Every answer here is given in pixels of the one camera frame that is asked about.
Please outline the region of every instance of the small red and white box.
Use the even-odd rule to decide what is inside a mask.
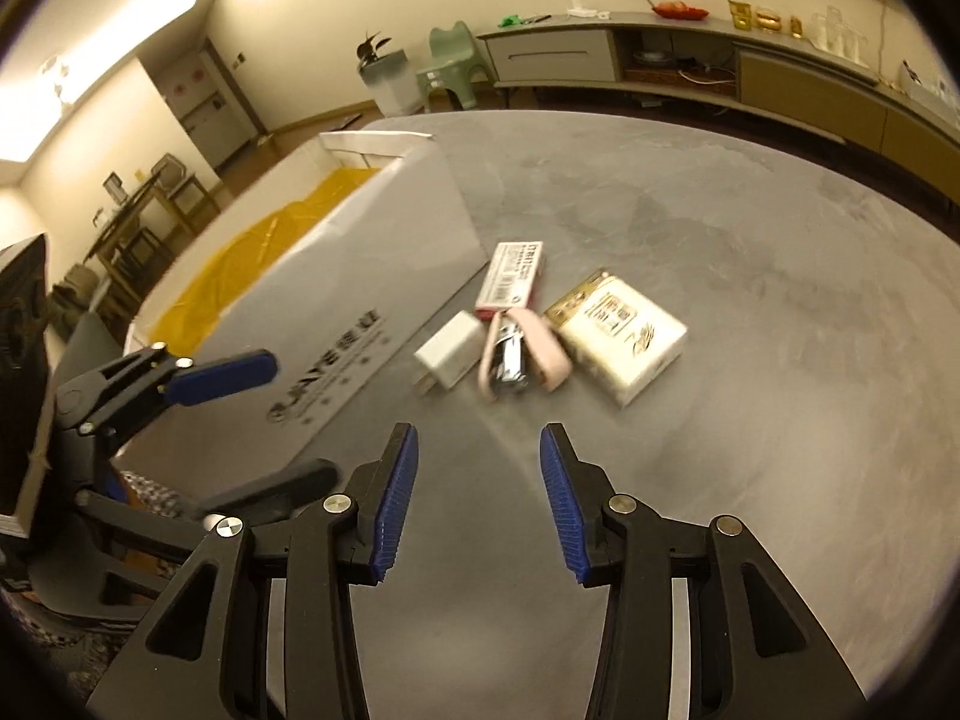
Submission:
[[[544,266],[543,241],[512,241],[497,244],[487,276],[473,309],[479,319],[490,320],[498,311],[527,308],[536,276]]]

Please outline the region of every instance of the cabinet drawer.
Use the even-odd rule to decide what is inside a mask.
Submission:
[[[558,29],[488,39],[500,81],[617,81],[608,29]]]
[[[866,90],[829,73],[740,51],[740,101],[880,151],[887,108]]]
[[[926,124],[891,108],[880,153],[960,203],[960,148]]]

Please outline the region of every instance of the plant pot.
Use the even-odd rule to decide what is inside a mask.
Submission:
[[[408,116],[424,107],[416,75],[403,50],[388,53],[363,66],[360,77],[384,116]]]

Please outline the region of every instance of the drawer handle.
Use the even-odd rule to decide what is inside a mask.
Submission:
[[[589,52],[523,52],[508,53],[507,59],[517,59],[521,56],[589,56]]]

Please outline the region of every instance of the white charger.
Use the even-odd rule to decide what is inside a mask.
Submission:
[[[416,380],[416,389],[424,394],[438,382],[452,389],[483,354],[487,333],[483,322],[461,311],[426,341],[414,357],[424,367]]]

